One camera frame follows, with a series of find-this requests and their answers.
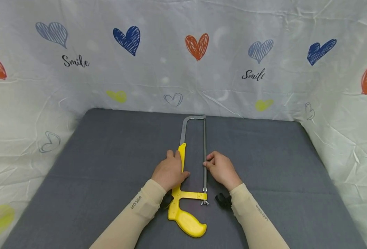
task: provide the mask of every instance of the right hand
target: right hand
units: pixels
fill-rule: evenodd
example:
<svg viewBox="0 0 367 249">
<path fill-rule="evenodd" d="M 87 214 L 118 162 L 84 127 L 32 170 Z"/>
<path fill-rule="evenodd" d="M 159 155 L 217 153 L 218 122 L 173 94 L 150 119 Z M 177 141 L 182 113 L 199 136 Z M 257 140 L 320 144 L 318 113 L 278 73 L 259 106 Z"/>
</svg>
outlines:
<svg viewBox="0 0 367 249">
<path fill-rule="evenodd" d="M 220 152 L 213 151 L 207 155 L 206 159 L 207 162 L 204 162 L 203 166 L 206 167 L 215 180 L 224 185 L 229 192 L 243 183 L 228 157 L 225 157 Z"/>
</svg>

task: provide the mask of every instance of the yellow hacksaw handle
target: yellow hacksaw handle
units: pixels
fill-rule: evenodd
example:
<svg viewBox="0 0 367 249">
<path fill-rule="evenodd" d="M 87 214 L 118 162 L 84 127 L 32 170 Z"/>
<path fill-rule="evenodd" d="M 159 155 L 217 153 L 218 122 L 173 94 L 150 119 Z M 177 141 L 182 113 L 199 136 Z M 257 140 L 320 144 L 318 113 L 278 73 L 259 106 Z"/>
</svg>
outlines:
<svg viewBox="0 0 367 249">
<path fill-rule="evenodd" d="M 178 151 L 181 154 L 182 172 L 184 171 L 185 148 L 186 143 L 183 143 L 178 147 Z M 175 220 L 176 223 L 178 223 L 178 226 L 189 236 L 195 238 L 203 236 L 206 232 L 207 225 L 200 223 L 193 215 L 179 208 L 179 199 L 183 197 L 181 184 L 172 190 L 172 196 L 174 199 L 168 207 L 168 219 Z"/>
</svg>

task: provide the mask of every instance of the left hand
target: left hand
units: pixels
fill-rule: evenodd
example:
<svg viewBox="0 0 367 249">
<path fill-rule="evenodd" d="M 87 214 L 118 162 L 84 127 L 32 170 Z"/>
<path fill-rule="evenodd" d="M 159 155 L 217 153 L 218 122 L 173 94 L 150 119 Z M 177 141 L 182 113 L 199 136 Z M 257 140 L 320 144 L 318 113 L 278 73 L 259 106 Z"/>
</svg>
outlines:
<svg viewBox="0 0 367 249">
<path fill-rule="evenodd" d="M 152 180 L 160 184 L 166 192 L 181 184 L 190 173 L 182 172 L 181 154 L 177 150 L 175 156 L 172 150 L 167 151 L 167 158 L 154 169 Z"/>
</svg>

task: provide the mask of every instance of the blue heart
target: blue heart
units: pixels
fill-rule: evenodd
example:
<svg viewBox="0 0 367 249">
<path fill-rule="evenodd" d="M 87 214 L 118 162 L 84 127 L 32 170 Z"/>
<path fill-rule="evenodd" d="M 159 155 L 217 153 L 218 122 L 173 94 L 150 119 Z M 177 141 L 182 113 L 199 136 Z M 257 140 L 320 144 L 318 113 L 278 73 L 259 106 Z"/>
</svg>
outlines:
<svg viewBox="0 0 367 249">
<path fill-rule="evenodd" d="M 139 28 L 137 26 L 129 28 L 125 35 L 120 29 L 113 29 L 113 36 L 123 48 L 130 52 L 131 55 L 135 56 L 139 46 L 139 41 L 141 40 L 141 32 L 139 32 Z"/>
<path fill-rule="evenodd" d="M 49 142 L 47 142 L 40 148 L 41 153 L 50 152 L 60 145 L 60 137 L 57 134 L 46 131 L 45 136 L 47 136 Z"/>
<path fill-rule="evenodd" d="M 337 43 L 336 39 L 331 39 L 326 42 L 322 47 L 320 43 L 316 42 L 309 47 L 307 59 L 311 66 L 313 66 L 323 55 L 327 54 Z"/>
<path fill-rule="evenodd" d="M 261 42 L 254 42 L 248 49 L 248 55 L 257 60 L 258 63 L 261 62 L 262 58 L 269 53 L 273 47 L 273 40 L 266 40 L 263 44 Z"/>
<path fill-rule="evenodd" d="M 67 30 L 62 24 L 58 22 L 52 22 L 47 26 L 41 22 L 38 22 L 35 24 L 35 28 L 37 29 L 37 32 L 40 34 L 40 36 L 42 36 L 44 39 L 60 44 L 67 49 Z"/>
</svg>

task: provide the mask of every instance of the black object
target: black object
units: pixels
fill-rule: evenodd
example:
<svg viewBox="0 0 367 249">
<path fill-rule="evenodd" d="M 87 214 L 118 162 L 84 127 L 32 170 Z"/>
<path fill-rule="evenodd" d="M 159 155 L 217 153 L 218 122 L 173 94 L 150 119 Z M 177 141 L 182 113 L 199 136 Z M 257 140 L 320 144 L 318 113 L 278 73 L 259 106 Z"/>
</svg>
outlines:
<svg viewBox="0 0 367 249">
<path fill-rule="evenodd" d="M 232 197 L 225 197 L 223 193 L 219 193 L 215 196 L 215 200 L 217 200 L 220 207 L 223 209 L 231 209 L 232 207 Z"/>
<path fill-rule="evenodd" d="M 163 197 L 163 200 L 160 203 L 160 208 L 162 208 L 162 209 L 168 208 L 168 206 L 170 205 L 170 203 L 172 202 L 173 199 L 174 199 L 174 197 L 172 196 L 172 190 L 170 190 Z"/>
</svg>

